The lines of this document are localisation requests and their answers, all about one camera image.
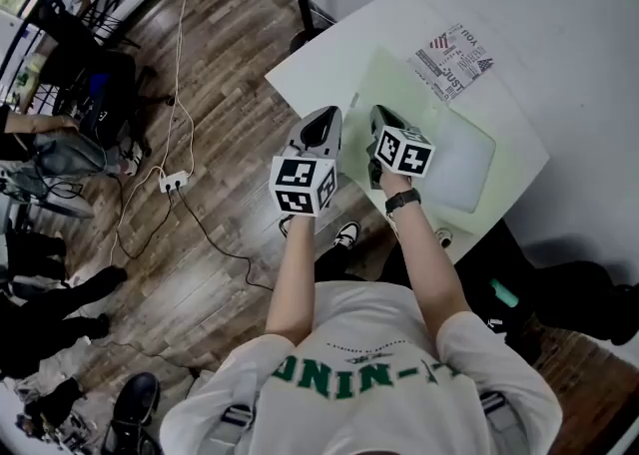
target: white t-shirt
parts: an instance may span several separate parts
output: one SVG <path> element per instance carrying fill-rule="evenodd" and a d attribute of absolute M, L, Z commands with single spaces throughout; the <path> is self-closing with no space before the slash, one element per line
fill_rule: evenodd
<path fill-rule="evenodd" d="M 160 439 L 167 455 L 208 455 L 207 433 L 250 395 L 256 416 L 234 453 L 502 453 L 479 398 L 487 391 L 514 411 L 524 441 L 517 451 L 547 453 L 561 425 L 555 395 L 474 313 L 449 318 L 435 346 L 408 288 L 319 283 L 304 342 L 267 334 L 234 350 L 169 411 Z"/>

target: person's hand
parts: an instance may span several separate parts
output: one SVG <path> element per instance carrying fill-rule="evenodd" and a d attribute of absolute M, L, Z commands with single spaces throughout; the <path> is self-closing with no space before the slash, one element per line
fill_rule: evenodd
<path fill-rule="evenodd" d="M 412 189 L 412 184 L 410 183 L 409 177 L 407 177 L 406 175 L 398 175 L 397 173 L 393 173 L 386 167 L 383 167 L 383 171 L 381 172 L 381 179 L 379 179 L 379 184 L 386 194 L 386 197 L 389 199 L 398 193 L 404 193 Z"/>
<path fill-rule="evenodd" d="M 60 119 L 59 123 L 61 129 L 73 129 L 76 132 L 80 130 L 78 123 L 70 116 L 59 116 L 58 118 Z"/>

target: electrical outlet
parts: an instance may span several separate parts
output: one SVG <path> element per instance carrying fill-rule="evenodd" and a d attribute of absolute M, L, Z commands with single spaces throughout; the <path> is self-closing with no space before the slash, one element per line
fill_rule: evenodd
<path fill-rule="evenodd" d="M 160 191 L 163 193 L 167 192 L 167 187 L 169 187 L 169 191 L 173 189 L 183 188 L 187 184 L 187 180 L 189 176 L 187 172 L 181 171 L 177 173 L 173 173 L 172 175 L 168 175 L 167 177 L 160 177 L 158 182 L 160 183 Z"/>

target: american flag print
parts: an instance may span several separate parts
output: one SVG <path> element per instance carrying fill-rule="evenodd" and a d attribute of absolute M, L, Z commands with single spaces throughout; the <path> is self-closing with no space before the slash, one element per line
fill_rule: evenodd
<path fill-rule="evenodd" d="M 437 38 L 435 38 L 432 42 L 430 42 L 431 49 L 447 49 L 448 48 L 448 39 L 446 38 L 446 34 L 442 33 Z"/>
<path fill-rule="evenodd" d="M 492 67 L 492 59 L 488 58 L 487 60 L 479 60 L 477 62 L 477 65 L 479 65 L 479 70 L 481 70 L 481 73 L 483 73 L 490 67 Z"/>

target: white table surface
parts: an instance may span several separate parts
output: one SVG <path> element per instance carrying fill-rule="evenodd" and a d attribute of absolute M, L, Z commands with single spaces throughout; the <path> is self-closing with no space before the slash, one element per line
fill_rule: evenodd
<path fill-rule="evenodd" d="M 442 20 L 422 0 L 375 0 L 281 62 L 267 79 L 302 117 L 328 105 L 339 106 L 346 114 L 379 47 L 405 62 L 456 22 Z M 424 96 L 432 95 L 424 85 Z M 455 98 L 450 108 L 486 132 L 497 146 L 475 213 L 425 206 L 435 229 L 452 231 L 447 253 L 457 262 L 523 194 L 548 161 L 548 154 L 514 99 L 490 71 Z M 382 192 L 359 185 L 384 213 Z"/>

